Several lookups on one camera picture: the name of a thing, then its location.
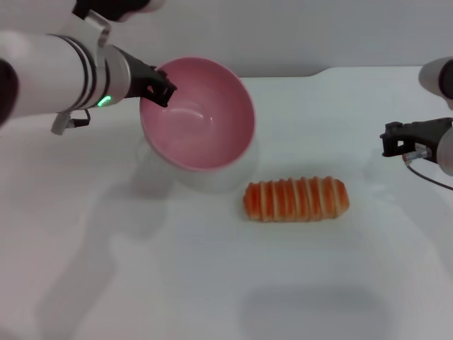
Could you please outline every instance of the pink bowl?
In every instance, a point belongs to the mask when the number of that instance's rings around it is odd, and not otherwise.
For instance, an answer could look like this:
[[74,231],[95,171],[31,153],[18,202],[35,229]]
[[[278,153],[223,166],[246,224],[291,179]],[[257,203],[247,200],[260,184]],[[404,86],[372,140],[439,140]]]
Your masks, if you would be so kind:
[[182,169],[209,171],[240,158],[255,130],[249,93],[231,71],[212,60],[186,57],[161,67],[178,90],[162,108],[140,101],[149,144]]

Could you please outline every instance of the white table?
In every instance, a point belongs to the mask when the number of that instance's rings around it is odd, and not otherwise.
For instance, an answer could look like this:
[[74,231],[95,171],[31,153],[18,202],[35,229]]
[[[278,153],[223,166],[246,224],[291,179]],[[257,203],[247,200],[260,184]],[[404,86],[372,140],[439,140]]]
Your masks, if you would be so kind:
[[[138,101],[0,130],[1,340],[426,340],[453,337],[453,193],[381,157],[393,120],[451,115],[418,67],[244,79],[248,154],[178,171],[143,140]],[[453,182],[426,161],[414,167]],[[343,180],[351,208],[246,222],[249,181]]]

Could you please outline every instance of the toy bread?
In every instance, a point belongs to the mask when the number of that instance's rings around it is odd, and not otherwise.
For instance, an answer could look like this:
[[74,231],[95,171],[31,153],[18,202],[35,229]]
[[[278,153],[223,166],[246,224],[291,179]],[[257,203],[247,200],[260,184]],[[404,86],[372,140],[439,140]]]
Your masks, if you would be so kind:
[[248,218],[261,222],[337,218],[350,204],[345,184],[330,176],[250,183],[243,203]]

